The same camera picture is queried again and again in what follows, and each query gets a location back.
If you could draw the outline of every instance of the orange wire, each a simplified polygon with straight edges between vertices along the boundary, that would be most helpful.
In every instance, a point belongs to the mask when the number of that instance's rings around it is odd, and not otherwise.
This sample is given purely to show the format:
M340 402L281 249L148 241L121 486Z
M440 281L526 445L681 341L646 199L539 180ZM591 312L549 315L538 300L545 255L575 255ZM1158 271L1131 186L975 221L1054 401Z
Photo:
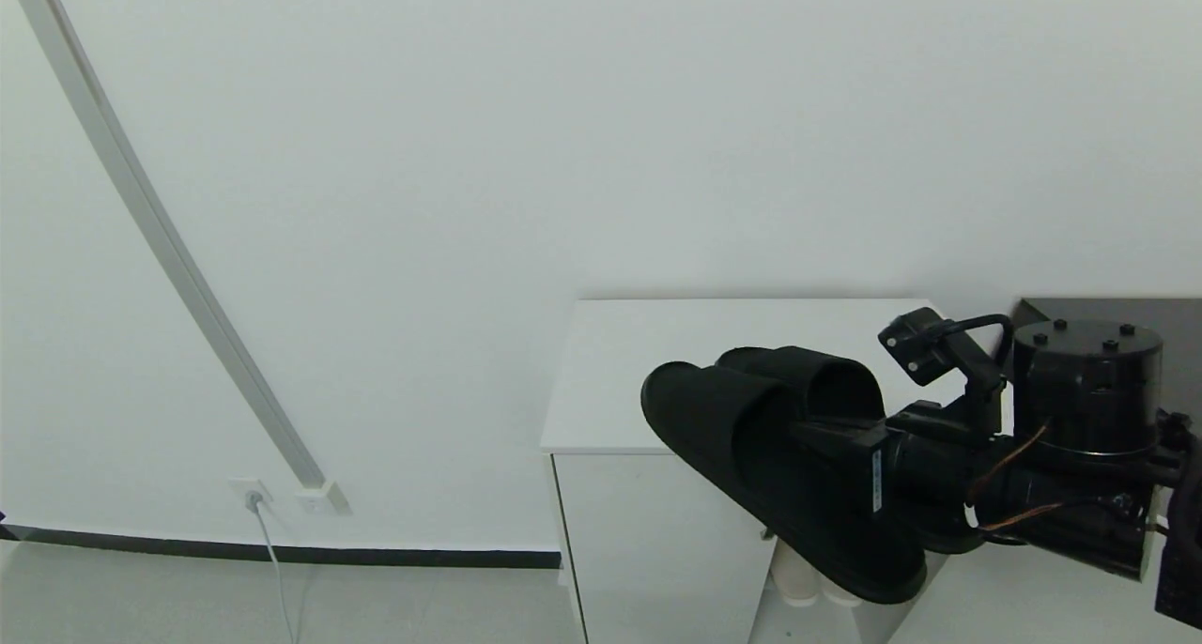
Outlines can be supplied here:
M1051 513L1052 511L1055 511L1061 506L1064 506L1064 503L1048 503L1046 506L1037 506L1035 508L1031 508L1030 511L1022 512L1012 518L1004 519L1000 523L980 525L977 529L981 531L998 531L999 529L1005 529L1007 526L1016 525L1023 520L1029 520L1034 517L1042 515L1043 513Z
M983 476L976 478L972 485L969 487L968 500L970 506L976 502L977 495L981 494L981 490L984 489L984 485L989 484L989 481L993 478L993 476L998 473L998 471L1005 467L1006 464L1017 459L1017 457L1022 454L1022 452L1027 452L1027 448L1029 448L1031 445L1035 445L1035 440L1039 440L1040 435L1043 435L1047 430L1048 430L1048 424L1043 424L1042 427L1040 427L1040 430L1035 431L1035 435L1027 439L1027 442L1022 443L1020 447L1014 448L1014 451L1010 452L1010 454L1007 454L1002 460L994 464L988 472L983 473Z

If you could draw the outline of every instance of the wall outlet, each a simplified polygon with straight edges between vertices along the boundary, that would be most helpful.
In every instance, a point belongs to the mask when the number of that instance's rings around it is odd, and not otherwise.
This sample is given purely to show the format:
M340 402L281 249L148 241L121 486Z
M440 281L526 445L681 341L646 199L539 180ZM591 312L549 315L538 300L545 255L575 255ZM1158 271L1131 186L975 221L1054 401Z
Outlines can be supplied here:
M232 477L230 478L230 489L233 489L238 495L239 503L246 503L246 495L251 491L257 491L260 496L263 497L263 503L272 502L272 495L267 493L267 488L258 478L254 477Z
M339 489L338 483L329 481L321 489L302 489L297 491L297 502L310 515L349 515L351 506Z

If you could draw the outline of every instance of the black slipper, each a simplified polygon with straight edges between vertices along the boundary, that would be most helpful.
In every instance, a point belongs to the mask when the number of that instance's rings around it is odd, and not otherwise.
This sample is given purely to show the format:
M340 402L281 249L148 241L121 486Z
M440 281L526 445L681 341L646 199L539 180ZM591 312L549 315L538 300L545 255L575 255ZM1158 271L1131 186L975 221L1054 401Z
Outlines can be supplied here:
M885 404L871 370L849 358L837 358L796 346L749 347L727 350L718 358L718 364L750 375L781 380L798 394L807 416L885 418ZM923 549L932 553L960 555L984 544L981 533L964 520L963 509L895 497L889 501L888 514L905 525Z
M892 520L856 514L840 476L790 439L802 413L787 386L666 363L643 383L642 405L668 448L839 586L885 604L922 589L918 542Z

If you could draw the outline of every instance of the gray floor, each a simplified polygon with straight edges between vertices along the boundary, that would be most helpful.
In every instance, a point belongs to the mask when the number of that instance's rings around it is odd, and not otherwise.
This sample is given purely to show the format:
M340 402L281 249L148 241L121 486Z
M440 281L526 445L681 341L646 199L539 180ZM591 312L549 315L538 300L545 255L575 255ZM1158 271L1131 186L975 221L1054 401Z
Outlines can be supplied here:
M275 573L231 562L0 542L4 644L280 643ZM285 565L303 644L578 644L558 572Z

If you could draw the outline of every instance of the white cable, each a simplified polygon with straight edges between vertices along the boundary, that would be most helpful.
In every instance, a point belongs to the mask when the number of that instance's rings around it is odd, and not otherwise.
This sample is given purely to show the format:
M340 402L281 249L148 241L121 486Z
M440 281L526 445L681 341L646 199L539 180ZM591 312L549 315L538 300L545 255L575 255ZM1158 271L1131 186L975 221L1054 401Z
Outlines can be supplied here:
M970 529L977 529L981 525L981 520L976 517L976 506L964 505L964 520L968 523Z
M288 619L288 608L284 600L284 574L280 573L280 561L275 559L275 548L272 545L272 537L267 533L263 515L258 512L258 503L262 501L263 497L257 491L251 491L246 495L246 507L250 508L250 512L255 513L255 519L258 520L258 529L263 530L263 541L267 542L267 554L270 555L272 565L275 566L275 580L280 585L280 613L284 614L284 626L288 628L288 644L297 644L296 634L292 633L292 621Z

